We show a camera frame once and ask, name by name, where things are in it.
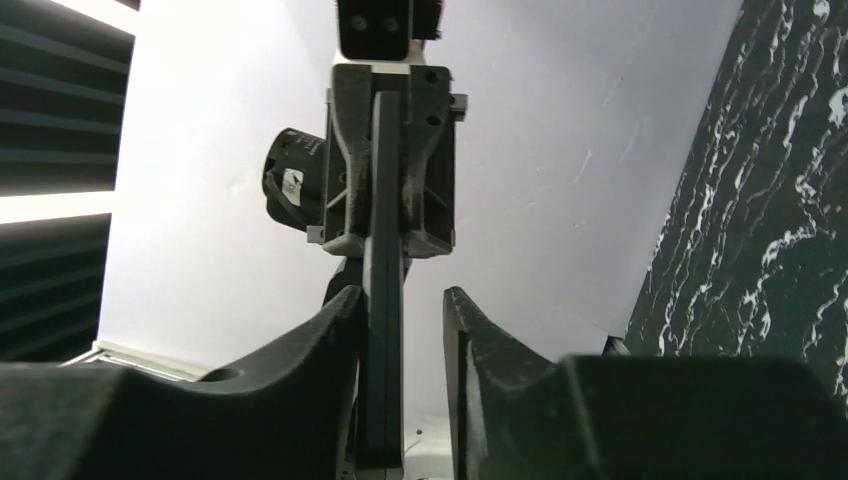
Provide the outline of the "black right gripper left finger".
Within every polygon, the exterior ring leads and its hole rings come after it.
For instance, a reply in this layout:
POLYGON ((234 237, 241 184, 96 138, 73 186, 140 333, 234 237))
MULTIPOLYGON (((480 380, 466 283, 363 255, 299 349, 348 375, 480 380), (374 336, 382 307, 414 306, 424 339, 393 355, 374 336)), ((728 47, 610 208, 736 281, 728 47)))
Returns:
POLYGON ((363 295, 204 381, 126 367, 5 364, 5 479, 335 479, 343 468, 363 295))

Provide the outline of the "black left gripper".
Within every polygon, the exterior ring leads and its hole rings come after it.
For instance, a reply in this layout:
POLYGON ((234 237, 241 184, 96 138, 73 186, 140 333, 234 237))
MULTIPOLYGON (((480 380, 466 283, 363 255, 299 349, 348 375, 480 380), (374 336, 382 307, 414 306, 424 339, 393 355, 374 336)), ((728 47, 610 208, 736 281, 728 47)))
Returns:
MULTIPOLYGON (((302 232, 321 224, 324 175, 323 249, 331 255, 364 255, 370 217, 372 101, 369 66, 334 66, 327 97, 326 156, 324 139, 286 128, 272 142, 263 166, 261 186, 268 215, 302 232)), ((407 107, 408 159, 401 190, 405 253, 415 259, 448 255, 455 245, 458 116, 450 70, 411 66, 407 107)))

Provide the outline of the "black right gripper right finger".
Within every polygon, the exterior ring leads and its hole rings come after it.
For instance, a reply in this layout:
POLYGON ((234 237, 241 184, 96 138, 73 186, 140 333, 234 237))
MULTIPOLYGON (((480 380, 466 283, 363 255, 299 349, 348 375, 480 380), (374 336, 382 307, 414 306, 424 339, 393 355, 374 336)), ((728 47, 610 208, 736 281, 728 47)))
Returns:
POLYGON ((461 288, 443 297, 458 479, 843 479, 847 421, 777 358, 550 361, 461 288))

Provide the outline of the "black cylindrical remote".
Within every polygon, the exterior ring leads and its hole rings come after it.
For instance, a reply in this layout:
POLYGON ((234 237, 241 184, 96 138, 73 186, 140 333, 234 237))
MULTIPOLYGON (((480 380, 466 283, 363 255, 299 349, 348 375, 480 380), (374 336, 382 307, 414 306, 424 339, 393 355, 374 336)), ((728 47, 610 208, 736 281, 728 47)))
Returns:
POLYGON ((372 212, 368 255, 368 338, 356 438, 359 479, 403 472, 403 251, 399 214, 400 95, 380 91, 372 118, 372 212))

